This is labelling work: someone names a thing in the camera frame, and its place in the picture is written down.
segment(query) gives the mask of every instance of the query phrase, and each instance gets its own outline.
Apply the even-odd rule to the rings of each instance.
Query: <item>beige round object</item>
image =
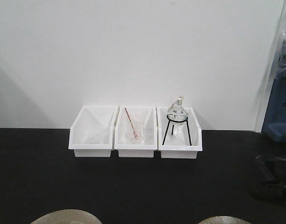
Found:
[[[199,224],[251,224],[239,218],[231,216],[215,216],[201,221]]]
[[[98,218],[89,212],[65,209],[51,212],[40,217],[31,224],[102,224]]]

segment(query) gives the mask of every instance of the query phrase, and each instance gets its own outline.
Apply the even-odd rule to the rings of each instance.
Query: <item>flask ring stand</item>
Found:
[[[174,122],[174,123],[184,123],[184,122],[186,122],[186,126],[187,126],[187,128],[188,128],[189,144],[192,145],[192,144],[191,144],[191,139],[190,139],[189,126],[188,126],[188,117],[187,117],[185,120],[183,120],[183,121],[171,120],[168,116],[167,116],[167,119],[168,119],[169,121],[168,121],[168,123],[167,123],[167,129],[166,129],[166,132],[165,132],[165,137],[163,138],[162,145],[165,144],[165,140],[166,140],[166,136],[167,136],[167,131],[168,131],[168,129],[169,129],[169,125],[170,125],[170,122],[171,122],[171,121]]]

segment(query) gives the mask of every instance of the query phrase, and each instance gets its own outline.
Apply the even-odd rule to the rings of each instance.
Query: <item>black table surface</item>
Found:
[[[76,158],[66,129],[0,129],[0,224],[29,224],[80,209],[103,224],[197,224],[233,216],[286,224],[286,209],[253,199],[266,181],[258,155],[286,155],[286,144],[246,131],[203,131],[196,160]]]

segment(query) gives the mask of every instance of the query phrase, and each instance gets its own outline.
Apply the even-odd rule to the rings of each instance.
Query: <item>white plastic bin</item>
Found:
[[[162,145],[167,128],[167,107],[157,107],[158,120],[158,145],[162,158],[172,159],[196,159],[197,153],[202,151],[202,130],[195,116],[193,108],[185,108],[188,112],[188,125],[192,146],[189,144],[186,123],[182,126],[174,126],[172,135],[172,123],[169,125],[165,144]]]
[[[69,149],[76,157],[110,157],[118,107],[83,106],[70,128]]]
[[[157,125],[155,107],[120,107],[115,127],[115,149],[119,157],[154,157],[157,150]],[[142,134],[142,138],[133,136]]]

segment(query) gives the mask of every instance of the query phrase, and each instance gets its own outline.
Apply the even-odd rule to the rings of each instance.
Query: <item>red-tipped rod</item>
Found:
[[[127,114],[127,116],[128,116],[129,122],[130,122],[130,124],[132,125],[132,128],[133,128],[133,135],[134,135],[134,137],[135,137],[135,138],[137,138],[137,137],[138,137],[138,135],[137,135],[136,131],[134,130],[133,123],[132,123],[132,120],[130,119],[129,113],[128,113],[128,111],[127,111],[126,107],[124,107],[124,109],[125,109],[125,112],[126,112],[126,114]]]

